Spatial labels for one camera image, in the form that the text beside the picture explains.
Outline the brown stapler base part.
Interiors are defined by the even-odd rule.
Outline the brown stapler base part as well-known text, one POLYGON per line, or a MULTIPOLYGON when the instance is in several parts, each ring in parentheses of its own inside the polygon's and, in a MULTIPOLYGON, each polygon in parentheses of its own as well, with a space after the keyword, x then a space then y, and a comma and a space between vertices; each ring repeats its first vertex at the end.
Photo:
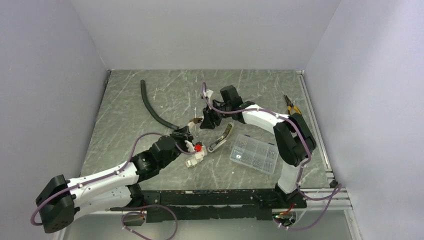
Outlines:
POLYGON ((202 121, 203 121, 203 117, 196 117, 196 118, 191 119, 191 120, 188 122, 187 126, 188 126, 188 128, 189 128, 189 129, 191 129, 191 128, 192 128, 192 127, 194 127, 196 124, 200 124, 202 121))

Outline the white staple box tray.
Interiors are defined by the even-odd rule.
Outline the white staple box tray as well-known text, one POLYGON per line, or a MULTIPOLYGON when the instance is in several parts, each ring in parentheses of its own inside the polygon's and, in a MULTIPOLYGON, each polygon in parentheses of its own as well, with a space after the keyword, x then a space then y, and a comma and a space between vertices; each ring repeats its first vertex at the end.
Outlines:
POLYGON ((189 157, 185 164, 187 166, 187 168, 192 168, 194 166, 196 166, 197 164, 199 164, 200 162, 203 161, 204 157, 207 155, 207 152, 197 152, 195 154, 193 154, 191 157, 189 157))

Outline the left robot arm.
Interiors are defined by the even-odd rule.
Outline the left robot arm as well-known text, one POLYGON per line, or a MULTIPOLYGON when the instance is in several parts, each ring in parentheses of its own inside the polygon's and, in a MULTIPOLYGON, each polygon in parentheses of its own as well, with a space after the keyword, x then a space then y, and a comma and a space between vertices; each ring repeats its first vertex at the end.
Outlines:
POLYGON ((143 204, 143 195, 135 190, 139 183, 157 176, 161 170, 181 154, 201 152, 201 143, 195 143, 187 126, 170 135, 159 134, 152 146, 135 154, 135 148, 144 133, 136 138, 128 159, 115 167, 87 176, 67 179, 64 175, 52 177, 35 200, 36 209, 30 217, 33 226, 41 226, 45 233, 55 233, 79 217, 108 207, 128 207, 137 210, 143 204))

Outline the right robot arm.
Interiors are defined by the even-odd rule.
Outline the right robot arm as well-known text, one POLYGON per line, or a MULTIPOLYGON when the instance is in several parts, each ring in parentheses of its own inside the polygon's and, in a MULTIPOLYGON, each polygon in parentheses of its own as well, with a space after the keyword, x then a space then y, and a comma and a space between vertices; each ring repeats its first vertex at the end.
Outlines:
POLYGON ((222 119, 231 118, 242 124, 261 128, 274 135, 278 153, 283 160, 281 176, 275 193, 275 202, 282 208, 293 203, 293 192, 299 190, 302 170, 317 147, 308 125, 300 113, 282 114, 244 101, 233 85, 220 90, 222 100, 212 98, 213 91, 205 82, 201 85, 201 98, 206 106, 202 110, 201 129, 213 130, 222 119))

